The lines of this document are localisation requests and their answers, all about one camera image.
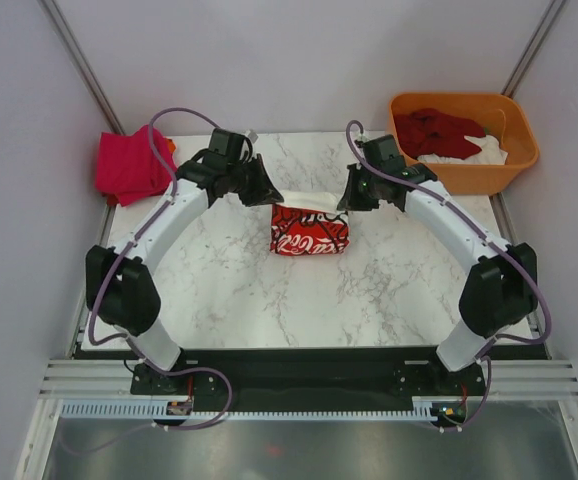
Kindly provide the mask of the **white t-shirt red print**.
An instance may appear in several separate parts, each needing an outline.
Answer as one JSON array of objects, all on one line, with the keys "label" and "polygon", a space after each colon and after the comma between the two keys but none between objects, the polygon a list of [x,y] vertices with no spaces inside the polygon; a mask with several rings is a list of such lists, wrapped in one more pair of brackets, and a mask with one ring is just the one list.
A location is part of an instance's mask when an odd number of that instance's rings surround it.
[{"label": "white t-shirt red print", "polygon": [[271,253],[281,256],[342,254],[349,245],[349,214],[328,192],[281,191],[272,205]]}]

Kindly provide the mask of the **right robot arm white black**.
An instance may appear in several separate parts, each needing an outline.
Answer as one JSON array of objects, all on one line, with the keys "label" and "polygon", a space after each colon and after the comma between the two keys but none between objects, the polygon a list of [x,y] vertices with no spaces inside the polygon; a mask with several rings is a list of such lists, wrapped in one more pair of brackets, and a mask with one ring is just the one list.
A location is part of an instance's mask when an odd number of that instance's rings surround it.
[{"label": "right robot arm white black", "polygon": [[462,383],[462,369],[537,309],[537,255],[528,244],[512,244],[485,229],[428,167],[407,165],[393,136],[360,136],[347,143],[356,161],[348,167],[339,208],[395,206],[424,225],[466,273],[460,320],[437,346],[436,362],[426,371],[434,391],[450,393]]}]

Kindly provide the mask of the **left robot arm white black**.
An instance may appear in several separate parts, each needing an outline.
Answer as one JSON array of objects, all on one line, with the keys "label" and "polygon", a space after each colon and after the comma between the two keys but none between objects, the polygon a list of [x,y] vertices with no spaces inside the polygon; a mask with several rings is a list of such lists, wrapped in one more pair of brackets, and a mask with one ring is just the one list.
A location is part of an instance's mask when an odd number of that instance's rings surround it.
[{"label": "left robot arm white black", "polygon": [[253,139],[220,128],[206,148],[168,172],[172,181],[147,216],[113,246],[95,245],[86,254],[87,335],[93,346],[126,341],[155,368],[154,382],[177,393],[187,385],[189,371],[177,362],[181,349],[160,318],[155,270],[184,230],[218,199],[235,194],[244,206],[254,207],[283,197]]}]

